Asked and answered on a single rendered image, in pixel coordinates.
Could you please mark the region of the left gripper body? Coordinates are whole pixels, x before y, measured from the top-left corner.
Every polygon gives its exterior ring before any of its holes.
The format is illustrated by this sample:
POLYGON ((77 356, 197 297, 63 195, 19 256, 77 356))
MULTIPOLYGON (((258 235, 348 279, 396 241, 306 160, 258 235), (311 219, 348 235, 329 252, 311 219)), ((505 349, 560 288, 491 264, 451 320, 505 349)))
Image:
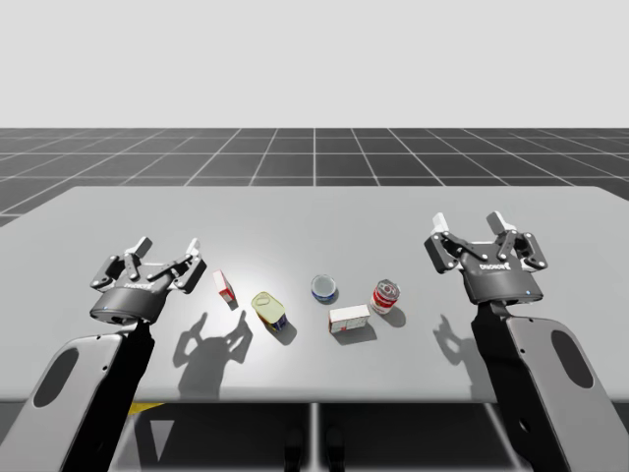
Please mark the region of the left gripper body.
POLYGON ((100 293, 99 299, 90 309, 89 315, 102 323, 132 325, 139 321, 154 324, 166 302, 168 292, 155 293, 155 271, 160 265, 140 266, 141 278, 131 281, 122 275, 115 285, 100 293))

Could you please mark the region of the blue flat can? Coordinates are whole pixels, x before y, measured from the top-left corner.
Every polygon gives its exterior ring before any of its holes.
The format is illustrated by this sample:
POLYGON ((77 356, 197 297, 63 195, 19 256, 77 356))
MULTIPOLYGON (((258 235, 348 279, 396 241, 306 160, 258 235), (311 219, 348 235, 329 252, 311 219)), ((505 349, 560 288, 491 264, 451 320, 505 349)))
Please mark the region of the blue flat can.
POLYGON ((320 303, 330 304, 337 297, 337 285, 328 274, 318 274, 311 282, 311 293, 320 303))

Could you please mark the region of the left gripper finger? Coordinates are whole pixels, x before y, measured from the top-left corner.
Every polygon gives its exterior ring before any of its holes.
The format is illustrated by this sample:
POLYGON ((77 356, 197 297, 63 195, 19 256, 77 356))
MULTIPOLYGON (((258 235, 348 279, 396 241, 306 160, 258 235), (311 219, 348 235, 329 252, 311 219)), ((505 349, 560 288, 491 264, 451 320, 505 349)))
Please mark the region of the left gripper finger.
POLYGON ((122 255, 110 256, 100 267, 89 286, 104 293, 112 288, 122 275, 133 282, 138 281, 141 278, 142 259, 151 247, 152 241, 148 237, 142 237, 135 246, 125 250, 122 255))
POLYGON ((168 291, 190 294, 196 288, 206 269, 200 253, 200 240, 194 238, 186 254, 162 265, 155 271, 155 293, 162 295, 168 291))

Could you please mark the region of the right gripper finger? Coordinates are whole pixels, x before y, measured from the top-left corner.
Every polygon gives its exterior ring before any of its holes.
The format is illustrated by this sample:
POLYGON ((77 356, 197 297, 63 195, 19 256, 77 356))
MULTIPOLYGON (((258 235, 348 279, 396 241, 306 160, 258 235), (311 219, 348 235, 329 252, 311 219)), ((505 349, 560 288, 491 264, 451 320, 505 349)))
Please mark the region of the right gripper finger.
POLYGON ((449 229, 446 218, 438 212, 432 218, 433 229, 424 243, 429 258, 439 274, 453 269, 463 270, 463 258, 471 256, 482 263, 487 261, 487 254, 472 243, 455 236, 449 229))
POLYGON ((498 250, 496 257, 506 262, 510 256, 515 256, 522 270, 537 271, 548 267, 536 237, 530 232, 520 232, 514 225, 507 223, 499 211, 494 211, 486 217, 486 221, 496 236, 494 243, 498 250))

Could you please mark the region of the green and blue rectangular can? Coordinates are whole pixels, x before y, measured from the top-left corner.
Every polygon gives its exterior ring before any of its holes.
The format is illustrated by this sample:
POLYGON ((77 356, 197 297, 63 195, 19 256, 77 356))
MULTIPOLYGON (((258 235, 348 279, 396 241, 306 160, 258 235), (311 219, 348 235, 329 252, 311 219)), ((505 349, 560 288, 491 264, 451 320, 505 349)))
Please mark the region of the green and blue rectangular can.
POLYGON ((281 331, 287 324, 284 306, 268 292, 259 292, 252 300, 252 307, 264 325, 273 331, 281 331))

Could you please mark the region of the red and white can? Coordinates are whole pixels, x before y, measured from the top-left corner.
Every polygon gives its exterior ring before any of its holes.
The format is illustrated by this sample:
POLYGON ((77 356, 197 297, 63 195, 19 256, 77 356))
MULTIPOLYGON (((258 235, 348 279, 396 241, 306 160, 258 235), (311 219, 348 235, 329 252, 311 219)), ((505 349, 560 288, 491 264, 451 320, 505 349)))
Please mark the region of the red and white can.
POLYGON ((400 287, 389 279, 382 279, 372 292, 370 304, 376 313, 386 315, 393 308, 399 296, 400 287))

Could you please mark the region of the red and white carton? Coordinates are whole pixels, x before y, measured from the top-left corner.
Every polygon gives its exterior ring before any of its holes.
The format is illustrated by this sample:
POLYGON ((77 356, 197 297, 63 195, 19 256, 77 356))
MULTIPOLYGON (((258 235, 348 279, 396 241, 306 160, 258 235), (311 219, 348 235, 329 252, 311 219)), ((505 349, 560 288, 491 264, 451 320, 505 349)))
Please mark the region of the red and white carton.
POLYGON ((328 330, 334 334, 365 327, 371 313, 366 305, 338 308, 329 311, 328 330))

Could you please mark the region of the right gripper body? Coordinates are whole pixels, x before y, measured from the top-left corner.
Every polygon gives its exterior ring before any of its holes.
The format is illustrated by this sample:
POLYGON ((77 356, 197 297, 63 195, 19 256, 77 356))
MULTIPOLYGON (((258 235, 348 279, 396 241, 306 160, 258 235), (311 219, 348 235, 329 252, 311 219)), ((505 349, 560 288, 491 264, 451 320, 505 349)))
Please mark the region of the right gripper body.
POLYGON ((472 304, 524 304, 543 298, 532 274, 522 269, 515 255, 507 253, 506 258, 501 259, 500 246, 495 243, 474 244, 474 247, 481 256, 486 255, 486 259, 477 258, 467 250, 459 255, 464 287, 472 304))

